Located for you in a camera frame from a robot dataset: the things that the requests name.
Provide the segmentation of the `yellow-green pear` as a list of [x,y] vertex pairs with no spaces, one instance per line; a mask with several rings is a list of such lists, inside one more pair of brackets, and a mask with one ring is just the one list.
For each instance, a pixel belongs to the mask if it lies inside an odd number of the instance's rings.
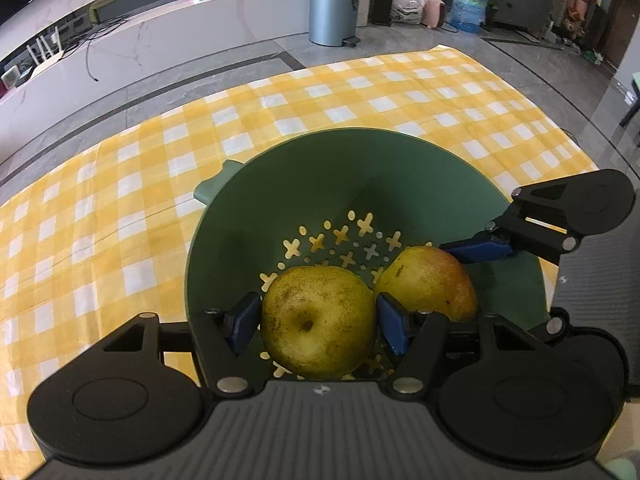
[[370,356],[376,337],[372,290],[339,266],[294,266],[262,300],[260,334],[282,367],[309,379],[340,379]]

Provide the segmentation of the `yellow checkered tablecloth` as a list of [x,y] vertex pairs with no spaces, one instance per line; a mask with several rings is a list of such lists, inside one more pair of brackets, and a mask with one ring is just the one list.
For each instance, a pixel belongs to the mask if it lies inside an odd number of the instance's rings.
[[127,318],[184,317],[194,188],[227,159],[332,126],[385,128],[452,151],[504,194],[593,170],[536,105],[438,46],[256,80],[100,142],[1,208],[1,474],[42,461],[27,425],[35,386]]

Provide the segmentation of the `blue water jug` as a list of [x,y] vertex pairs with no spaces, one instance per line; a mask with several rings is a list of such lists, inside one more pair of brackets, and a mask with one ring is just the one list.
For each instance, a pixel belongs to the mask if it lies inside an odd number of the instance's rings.
[[488,0],[452,0],[449,23],[459,30],[478,34],[486,18]]

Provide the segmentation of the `pink small heater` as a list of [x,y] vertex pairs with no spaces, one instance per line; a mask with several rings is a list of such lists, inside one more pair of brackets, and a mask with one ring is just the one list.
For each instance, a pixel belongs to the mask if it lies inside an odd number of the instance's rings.
[[421,24],[428,28],[442,27],[446,14],[446,4],[442,0],[425,0]]

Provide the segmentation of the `white plastic bag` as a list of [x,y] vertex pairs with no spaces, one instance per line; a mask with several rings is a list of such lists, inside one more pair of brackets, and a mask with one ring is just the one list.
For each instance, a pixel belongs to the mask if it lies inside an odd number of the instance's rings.
[[426,0],[393,0],[390,18],[394,23],[420,25]]

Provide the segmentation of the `grey pedal trash bin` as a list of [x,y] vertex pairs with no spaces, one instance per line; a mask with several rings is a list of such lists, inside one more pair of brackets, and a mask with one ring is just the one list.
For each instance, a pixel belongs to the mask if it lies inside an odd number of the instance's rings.
[[322,47],[355,47],[359,0],[309,0],[308,37]]

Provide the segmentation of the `white tv console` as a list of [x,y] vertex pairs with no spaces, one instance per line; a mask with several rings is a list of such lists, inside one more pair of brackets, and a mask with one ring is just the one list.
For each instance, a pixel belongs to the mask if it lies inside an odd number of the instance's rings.
[[140,13],[2,98],[1,156],[11,157],[64,118],[141,79],[308,29],[309,0],[179,0]]

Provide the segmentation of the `white wifi router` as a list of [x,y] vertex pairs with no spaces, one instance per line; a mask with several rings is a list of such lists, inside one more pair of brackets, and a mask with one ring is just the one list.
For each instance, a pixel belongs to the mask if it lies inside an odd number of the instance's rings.
[[26,49],[34,63],[29,72],[31,77],[41,74],[58,61],[61,61],[65,51],[58,26],[55,26],[53,32],[49,35],[38,35],[35,39],[35,45],[32,47],[29,44]]

